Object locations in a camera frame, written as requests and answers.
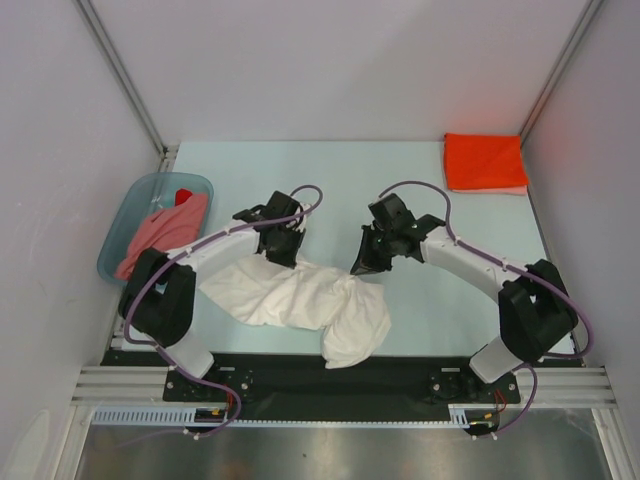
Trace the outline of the white printed t shirt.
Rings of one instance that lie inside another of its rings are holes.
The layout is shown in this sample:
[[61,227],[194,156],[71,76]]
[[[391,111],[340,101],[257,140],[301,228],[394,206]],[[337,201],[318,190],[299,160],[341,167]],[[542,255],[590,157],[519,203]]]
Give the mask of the white printed t shirt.
[[291,269],[250,255],[204,280],[200,291],[245,325],[320,331],[327,369],[363,362],[391,328],[382,285],[303,259]]

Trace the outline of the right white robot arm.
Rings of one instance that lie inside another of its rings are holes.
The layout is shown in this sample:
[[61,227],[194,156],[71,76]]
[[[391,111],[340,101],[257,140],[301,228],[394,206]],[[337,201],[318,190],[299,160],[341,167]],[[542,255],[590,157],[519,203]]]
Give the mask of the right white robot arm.
[[498,306],[499,334],[476,352],[461,376],[463,393],[484,401],[506,373],[544,357],[578,325],[578,315],[557,268],[547,260],[511,264],[456,238],[433,215],[415,217],[401,198],[388,194],[369,205],[353,275],[392,269],[396,257],[439,267],[486,294]]

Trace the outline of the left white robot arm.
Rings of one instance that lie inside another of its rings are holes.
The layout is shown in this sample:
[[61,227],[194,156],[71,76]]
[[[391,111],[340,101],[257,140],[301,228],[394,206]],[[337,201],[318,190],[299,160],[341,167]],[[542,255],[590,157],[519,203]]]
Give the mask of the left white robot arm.
[[167,252],[145,249],[120,297],[118,313],[123,334],[132,345],[154,348],[186,376],[186,387],[197,398],[214,397],[221,387],[212,369],[213,354],[192,331],[196,290],[214,274],[249,256],[259,256],[293,269],[306,233],[306,221],[319,207],[293,194],[274,192],[267,203],[243,209],[222,229]]

